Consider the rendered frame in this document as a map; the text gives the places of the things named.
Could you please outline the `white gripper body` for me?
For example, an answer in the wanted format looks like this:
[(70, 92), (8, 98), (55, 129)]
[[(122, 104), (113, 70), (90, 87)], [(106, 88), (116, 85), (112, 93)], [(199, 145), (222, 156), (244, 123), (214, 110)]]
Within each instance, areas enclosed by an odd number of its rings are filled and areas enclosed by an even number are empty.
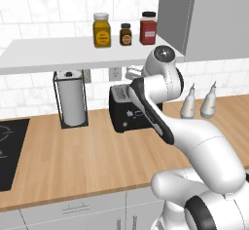
[(133, 80), (142, 76), (142, 66), (131, 65), (126, 68), (125, 78)]

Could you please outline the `black toaster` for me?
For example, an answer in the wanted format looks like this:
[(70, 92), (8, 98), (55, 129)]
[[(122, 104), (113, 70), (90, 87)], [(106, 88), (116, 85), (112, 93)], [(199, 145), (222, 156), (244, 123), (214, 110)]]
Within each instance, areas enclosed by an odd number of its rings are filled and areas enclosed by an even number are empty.
[[(113, 127), (117, 133), (151, 128), (143, 112), (136, 107), (127, 94), (128, 84), (111, 86), (109, 90), (109, 114)], [(130, 110), (133, 116), (128, 117)]]

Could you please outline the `small brown spice jar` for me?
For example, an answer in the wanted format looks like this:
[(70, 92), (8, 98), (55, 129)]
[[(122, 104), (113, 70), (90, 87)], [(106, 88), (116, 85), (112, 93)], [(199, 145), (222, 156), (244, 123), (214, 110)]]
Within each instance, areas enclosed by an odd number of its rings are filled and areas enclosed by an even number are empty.
[(131, 30), (129, 23), (122, 23), (120, 30), (120, 44), (122, 46), (130, 46), (131, 45)]

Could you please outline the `red spice jar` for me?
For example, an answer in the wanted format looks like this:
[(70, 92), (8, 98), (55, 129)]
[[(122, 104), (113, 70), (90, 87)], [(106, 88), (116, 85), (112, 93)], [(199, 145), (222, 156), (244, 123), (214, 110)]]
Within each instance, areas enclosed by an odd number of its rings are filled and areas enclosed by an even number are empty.
[(142, 45), (154, 45), (156, 43), (156, 34), (156, 13), (150, 11), (143, 12), (140, 20), (140, 43)]

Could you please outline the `yellow spice jar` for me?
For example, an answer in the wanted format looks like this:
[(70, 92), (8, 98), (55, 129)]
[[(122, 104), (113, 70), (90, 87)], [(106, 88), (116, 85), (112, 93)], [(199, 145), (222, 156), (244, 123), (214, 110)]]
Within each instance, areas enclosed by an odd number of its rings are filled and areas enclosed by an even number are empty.
[(111, 46), (111, 27), (107, 13), (93, 14), (93, 43), (96, 48), (109, 48)]

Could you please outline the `white paper towel roll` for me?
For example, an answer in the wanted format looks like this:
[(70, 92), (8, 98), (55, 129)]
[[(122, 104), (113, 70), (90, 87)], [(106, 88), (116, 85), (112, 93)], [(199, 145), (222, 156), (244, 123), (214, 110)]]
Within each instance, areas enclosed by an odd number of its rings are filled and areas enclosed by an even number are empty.
[(78, 70), (59, 71), (57, 75), (64, 122), (71, 127), (86, 121), (81, 77), (82, 73)]

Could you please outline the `narrow grey drawer front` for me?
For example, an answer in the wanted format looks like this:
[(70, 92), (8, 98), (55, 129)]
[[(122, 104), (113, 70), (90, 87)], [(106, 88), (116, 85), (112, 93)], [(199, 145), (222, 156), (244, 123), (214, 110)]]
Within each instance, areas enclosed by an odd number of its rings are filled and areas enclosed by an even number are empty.
[(162, 203), (150, 186), (126, 191), (126, 205), (128, 207), (146, 205), (151, 203)]

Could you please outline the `grey cupboard door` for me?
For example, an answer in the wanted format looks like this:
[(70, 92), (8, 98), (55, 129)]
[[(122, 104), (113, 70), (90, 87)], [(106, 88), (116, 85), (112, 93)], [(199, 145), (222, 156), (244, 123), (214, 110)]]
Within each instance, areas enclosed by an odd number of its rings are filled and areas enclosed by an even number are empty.
[(137, 216), (136, 230), (151, 230), (163, 209), (162, 203), (151, 203), (126, 208), (126, 230), (132, 230), (133, 216)]
[(117, 219), (125, 230), (125, 211), (112, 210), (28, 223), (28, 230), (117, 230)]
[(0, 230), (27, 230), (19, 210), (0, 212)]

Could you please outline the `black hob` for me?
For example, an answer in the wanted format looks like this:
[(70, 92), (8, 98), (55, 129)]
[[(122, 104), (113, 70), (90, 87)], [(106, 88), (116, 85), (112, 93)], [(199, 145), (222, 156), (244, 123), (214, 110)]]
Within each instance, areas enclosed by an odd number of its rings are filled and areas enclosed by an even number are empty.
[(29, 119), (0, 122), (0, 192), (12, 189)]

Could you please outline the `wide grey drawer front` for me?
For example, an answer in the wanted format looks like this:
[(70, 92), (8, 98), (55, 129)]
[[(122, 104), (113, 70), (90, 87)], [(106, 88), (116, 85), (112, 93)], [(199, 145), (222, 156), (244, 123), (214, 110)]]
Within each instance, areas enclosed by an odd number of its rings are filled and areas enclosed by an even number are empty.
[[(62, 214), (62, 209), (66, 209), (68, 205), (75, 207), (76, 205), (81, 205), (82, 203), (89, 205), (88, 211)], [(32, 207), (21, 210), (21, 213), (24, 217), (25, 223), (28, 224), (112, 210), (124, 210), (125, 212), (125, 192), (110, 193), (39, 207)]]

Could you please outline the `white wall shelf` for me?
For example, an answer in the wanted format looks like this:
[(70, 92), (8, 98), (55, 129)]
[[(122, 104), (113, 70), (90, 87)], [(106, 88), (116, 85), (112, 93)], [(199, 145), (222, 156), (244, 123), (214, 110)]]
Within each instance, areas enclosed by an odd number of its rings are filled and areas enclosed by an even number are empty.
[(168, 43), (157, 36), (155, 45), (142, 45), (138, 35), (130, 46), (115, 35), (110, 48), (95, 48), (91, 37), (17, 39), (0, 57), (0, 75), (144, 65), (159, 45)]

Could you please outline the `grey wall cabinet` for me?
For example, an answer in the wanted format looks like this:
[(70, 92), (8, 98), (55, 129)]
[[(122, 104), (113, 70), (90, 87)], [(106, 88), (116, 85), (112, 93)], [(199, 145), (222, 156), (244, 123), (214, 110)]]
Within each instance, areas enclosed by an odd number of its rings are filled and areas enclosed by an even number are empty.
[(186, 61), (249, 58), (249, 0), (159, 0), (158, 35)]

